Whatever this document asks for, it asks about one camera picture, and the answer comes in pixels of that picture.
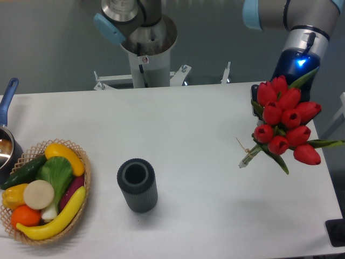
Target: yellow bell pepper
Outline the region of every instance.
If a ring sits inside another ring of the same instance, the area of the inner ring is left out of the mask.
[[[24,205],[23,193],[27,187],[27,183],[16,185],[6,189],[2,196],[2,204],[5,208],[16,209],[21,205]]]

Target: metal pot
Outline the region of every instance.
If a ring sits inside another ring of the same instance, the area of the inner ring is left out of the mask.
[[[0,103],[0,185],[9,177],[23,150],[7,127],[7,114],[19,80],[12,78]]]

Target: blue pan handle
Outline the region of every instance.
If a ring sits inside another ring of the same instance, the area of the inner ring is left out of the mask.
[[[11,100],[15,95],[18,84],[18,78],[12,78],[6,88],[4,96],[0,103],[0,125],[7,126],[7,113],[10,107]]]

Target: purple eggplant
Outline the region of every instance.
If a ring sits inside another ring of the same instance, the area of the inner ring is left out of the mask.
[[[79,176],[76,177],[71,185],[69,186],[69,188],[67,189],[67,191],[65,192],[64,196],[61,198],[60,200],[60,211],[62,211],[66,204],[68,203],[68,201],[70,200],[70,198],[72,197],[73,193],[75,193],[76,190],[79,189],[79,187],[84,186],[84,176]]]

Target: red tulip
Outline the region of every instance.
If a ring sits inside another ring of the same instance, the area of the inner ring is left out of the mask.
[[[268,150],[276,155],[283,154],[289,148],[289,143],[286,138],[282,136],[275,136],[270,143],[268,143]]]
[[[311,135],[311,130],[307,126],[299,126],[286,132],[285,137],[290,146],[296,147],[304,144]]]
[[[282,94],[278,100],[280,108],[285,111],[287,109],[295,108],[298,102],[301,100],[301,90],[297,88],[291,88],[287,90],[285,94]]]
[[[264,108],[264,121],[269,125],[277,125],[280,122],[282,110],[276,101],[269,101]]]
[[[282,113],[281,122],[287,128],[296,128],[300,126],[301,115],[296,109],[288,109]]]
[[[270,125],[262,124],[254,130],[254,138],[260,143],[268,143],[273,138],[273,129]]]
[[[298,146],[294,150],[293,156],[296,160],[306,163],[307,165],[313,166],[321,163],[321,158],[318,152],[307,143]]]
[[[321,112],[321,105],[313,101],[308,101],[298,104],[296,110],[301,114],[301,123],[306,124]]]
[[[272,88],[274,89],[275,93],[278,94],[281,92],[283,95],[287,92],[287,82],[284,76],[275,77],[272,80]]]
[[[271,82],[260,83],[258,88],[258,103],[265,106],[268,101],[276,101],[277,94],[272,88]]]

